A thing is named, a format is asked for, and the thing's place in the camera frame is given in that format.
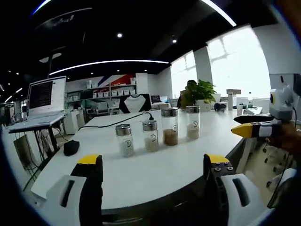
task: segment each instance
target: potted plant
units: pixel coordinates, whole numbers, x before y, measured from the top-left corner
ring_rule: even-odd
[[[198,80],[197,84],[189,84],[187,90],[185,98],[201,106],[201,111],[210,111],[211,101],[215,101],[213,94],[216,93],[211,82]]]

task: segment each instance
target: laptop screen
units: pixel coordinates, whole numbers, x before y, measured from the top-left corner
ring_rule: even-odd
[[[65,85],[65,76],[31,83],[28,90],[28,115],[63,111]]]

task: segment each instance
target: white flower pot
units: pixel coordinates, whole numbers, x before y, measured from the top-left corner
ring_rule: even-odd
[[[197,100],[196,105],[200,106],[201,112],[209,112],[211,105],[204,102],[204,100]]]

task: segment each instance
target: laptop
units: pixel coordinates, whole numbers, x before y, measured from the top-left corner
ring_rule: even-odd
[[[10,126],[10,131],[51,126],[65,116],[66,76],[31,83],[28,89],[27,120]]]

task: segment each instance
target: brown powder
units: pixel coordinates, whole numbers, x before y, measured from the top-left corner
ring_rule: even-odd
[[[178,144],[178,131],[172,129],[163,130],[163,142],[166,145],[174,146]]]

